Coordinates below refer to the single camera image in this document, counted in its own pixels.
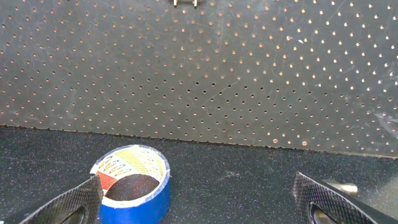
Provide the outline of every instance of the pegboard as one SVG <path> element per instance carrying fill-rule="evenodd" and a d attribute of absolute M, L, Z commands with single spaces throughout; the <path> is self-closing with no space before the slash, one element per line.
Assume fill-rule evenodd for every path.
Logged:
<path fill-rule="evenodd" d="M 397 9 L 3 0 L 0 124 L 398 156 Z"/>

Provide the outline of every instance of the silver metal object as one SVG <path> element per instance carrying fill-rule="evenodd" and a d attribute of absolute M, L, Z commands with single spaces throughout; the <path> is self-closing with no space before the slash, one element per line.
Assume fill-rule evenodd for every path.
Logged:
<path fill-rule="evenodd" d="M 341 184 L 335 180 L 323 180 L 328 185 L 340 190 L 348 195 L 357 195 L 358 194 L 358 187 L 355 184 L 348 183 L 348 184 Z"/>
<path fill-rule="evenodd" d="M 396 157 L 396 9 L 4 0 L 0 124 Z"/>

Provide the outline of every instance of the black speckled table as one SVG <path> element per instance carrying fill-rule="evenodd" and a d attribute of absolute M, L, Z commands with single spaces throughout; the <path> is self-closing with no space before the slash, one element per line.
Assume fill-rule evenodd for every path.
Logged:
<path fill-rule="evenodd" d="M 152 146 L 169 160 L 172 203 L 162 223 L 297 223 L 297 171 L 355 183 L 359 200 L 398 218 L 393 159 L 0 128 L 0 220 L 76 186 L 99 157 L 128 144 Z"/>

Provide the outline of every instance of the black countertop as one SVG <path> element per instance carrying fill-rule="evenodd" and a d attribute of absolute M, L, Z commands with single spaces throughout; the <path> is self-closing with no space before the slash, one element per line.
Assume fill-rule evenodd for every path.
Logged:
<path fill-rule="evenodd" d="M 88 178 L 94 162 L 128 144 L 161 151 L 172 173 L 172 203 L 162 223 L 297 223 L 297 171 L 352 182 L 358 199 L 398 218 L 398 161 L 294 149 L 269 149 L 0 128 L 0 220 Z"/>

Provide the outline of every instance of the roll of tape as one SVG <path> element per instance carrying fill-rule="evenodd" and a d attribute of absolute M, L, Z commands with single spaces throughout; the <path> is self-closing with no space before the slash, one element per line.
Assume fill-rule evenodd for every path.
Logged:
<path fill-rule="evenodd" d="M 112 150 L 97 160 L 90 173 L 99 175 L 101 179 L 104 197 L 99 218 L 103 224 L 158 223 L 169 209 L 169 163 L 152 147 L 130 145 Z M 132 179 L 125 181 L 134 176 L 138 176 L 134 183 Z M 159 184 L 153 190 L 148 189 L 151 185 L 148 183 L 154 181 Z M 124 189 L 124 193 L 115 193 L 120 189 Z"/>

